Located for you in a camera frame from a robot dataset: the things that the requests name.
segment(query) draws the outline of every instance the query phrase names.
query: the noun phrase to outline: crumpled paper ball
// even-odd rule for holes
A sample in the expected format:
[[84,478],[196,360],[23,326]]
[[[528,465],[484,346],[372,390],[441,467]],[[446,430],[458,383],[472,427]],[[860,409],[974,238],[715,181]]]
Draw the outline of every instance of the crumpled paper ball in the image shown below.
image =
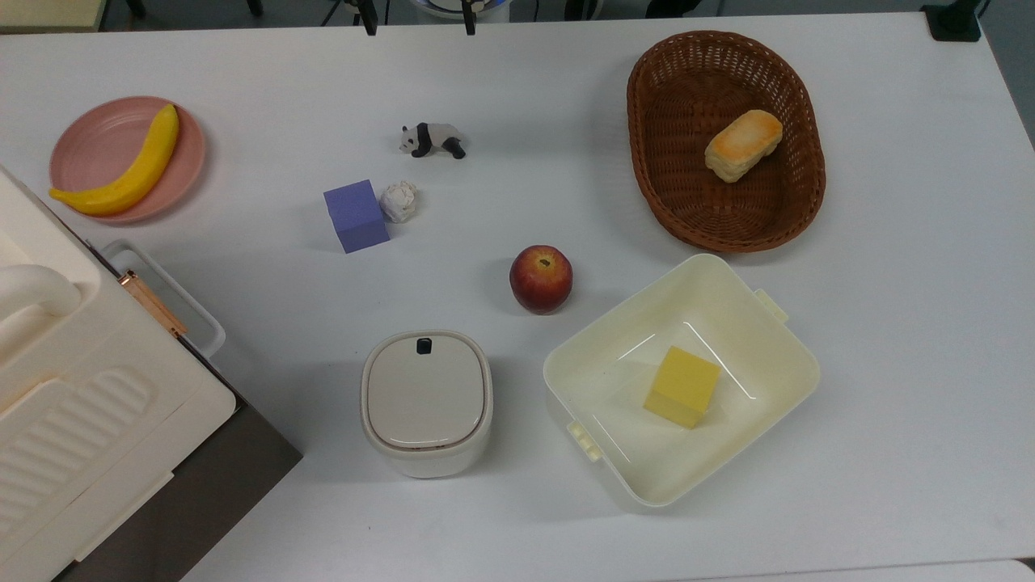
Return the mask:
[[393,223],[405,223],[417,209],[417,186],[410,182],[400,182],[388,186],[378,203],[381,210]]

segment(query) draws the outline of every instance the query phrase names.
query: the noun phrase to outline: toy bread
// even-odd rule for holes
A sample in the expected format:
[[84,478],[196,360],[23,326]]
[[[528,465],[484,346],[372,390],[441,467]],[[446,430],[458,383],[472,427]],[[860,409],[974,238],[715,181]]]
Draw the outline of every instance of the toy bread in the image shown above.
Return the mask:
[[776,149],[783,125],[765,111],[752,109],[712,138],[705,148],[705,166],[733,183]]

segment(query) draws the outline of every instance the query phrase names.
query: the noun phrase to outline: yellow sponge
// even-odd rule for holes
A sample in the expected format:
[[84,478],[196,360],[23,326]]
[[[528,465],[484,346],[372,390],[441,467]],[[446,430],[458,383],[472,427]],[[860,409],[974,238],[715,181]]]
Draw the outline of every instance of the yellow sponge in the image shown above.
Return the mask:
[[721,368],[675,346],[669,348],[644,408],[692,429],[708,410]]

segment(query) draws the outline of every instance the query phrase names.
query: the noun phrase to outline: brown basket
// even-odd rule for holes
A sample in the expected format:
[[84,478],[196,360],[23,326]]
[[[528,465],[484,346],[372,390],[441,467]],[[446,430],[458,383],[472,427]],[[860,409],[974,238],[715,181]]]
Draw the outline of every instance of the brown basket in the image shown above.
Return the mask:
[[[757,40],[713,30],[667,38],[637,62],[627,96],[637,181],[676,238],[707,251],[764,251],[816,217],[826,171],[812,105],[791,65]],[[783,139],[728,184],[705,167],[705,148],[750,109],[776,116]]]

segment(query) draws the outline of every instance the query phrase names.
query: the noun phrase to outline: white lidded canister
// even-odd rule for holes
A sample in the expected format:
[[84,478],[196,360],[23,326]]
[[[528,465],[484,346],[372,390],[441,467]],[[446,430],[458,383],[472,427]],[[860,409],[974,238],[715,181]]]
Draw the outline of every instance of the white lidded canister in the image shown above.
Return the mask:
[[493,381],[481,348],[463,333],[410,331],[366,358],[363,432],[402,473],[441,477],[481,456],[493,419]]

